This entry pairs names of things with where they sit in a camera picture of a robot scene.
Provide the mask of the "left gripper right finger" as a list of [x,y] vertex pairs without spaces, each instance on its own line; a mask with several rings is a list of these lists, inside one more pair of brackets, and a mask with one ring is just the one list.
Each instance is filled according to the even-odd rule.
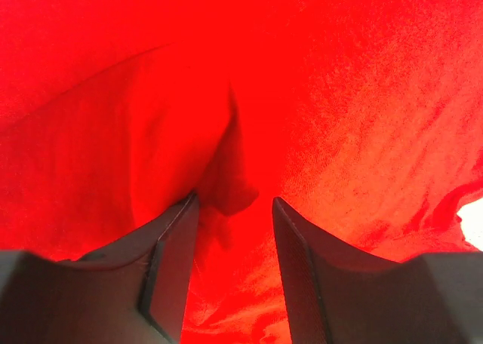
[[275,198],[272,220],[295,343],[480,343],[482,255],[369,254]]

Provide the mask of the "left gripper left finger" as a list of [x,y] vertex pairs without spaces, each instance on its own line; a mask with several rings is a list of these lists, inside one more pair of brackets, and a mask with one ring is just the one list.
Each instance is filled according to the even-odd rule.
[[178,343],[198,227],[189,195],[79,260],[1,253],[3,343]]

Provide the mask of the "red t-shirt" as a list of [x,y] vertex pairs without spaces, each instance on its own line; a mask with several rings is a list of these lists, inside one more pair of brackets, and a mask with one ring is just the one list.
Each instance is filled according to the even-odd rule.
[[1,0],[1,246],[74,258],[197,191],[182,340],[287,343],[280,196],[378,256],[474,251],[482,0]]

